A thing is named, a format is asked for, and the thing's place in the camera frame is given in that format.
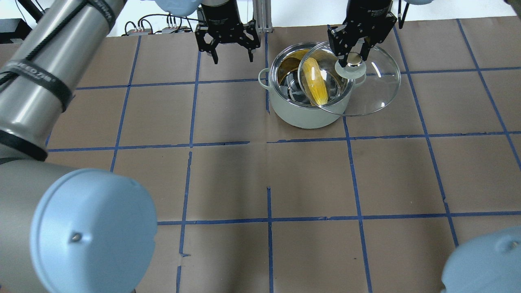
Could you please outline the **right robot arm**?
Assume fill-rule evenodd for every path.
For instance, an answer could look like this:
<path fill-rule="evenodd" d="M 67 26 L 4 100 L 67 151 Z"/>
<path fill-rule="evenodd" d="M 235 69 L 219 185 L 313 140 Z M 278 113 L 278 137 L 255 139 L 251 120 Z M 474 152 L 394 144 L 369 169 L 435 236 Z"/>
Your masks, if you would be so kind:
<path fill-rule="evenodd" d="M 383 43 L 398 18 L 390 0 L 350 0 L 341 26 L 328 28 L 341 77 L 356 80 L 365 74 L 370 50 Z M 442 273 L 445 293 L 519 293 L 520 227 L 473 238 L 448 258 Z"/>

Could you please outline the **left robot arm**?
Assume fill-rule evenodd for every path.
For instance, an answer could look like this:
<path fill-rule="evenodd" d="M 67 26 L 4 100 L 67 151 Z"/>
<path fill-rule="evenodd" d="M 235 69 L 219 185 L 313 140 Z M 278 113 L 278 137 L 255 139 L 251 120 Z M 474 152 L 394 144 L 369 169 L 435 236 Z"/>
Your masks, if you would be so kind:
<path fill-rule="evenodd" d="M 104 169 L 46 161 L 46 140 L 124 0 L 56 0 L 1 68 L 1 286 L 134 293 L 158 219 L 148 191 Z"/>

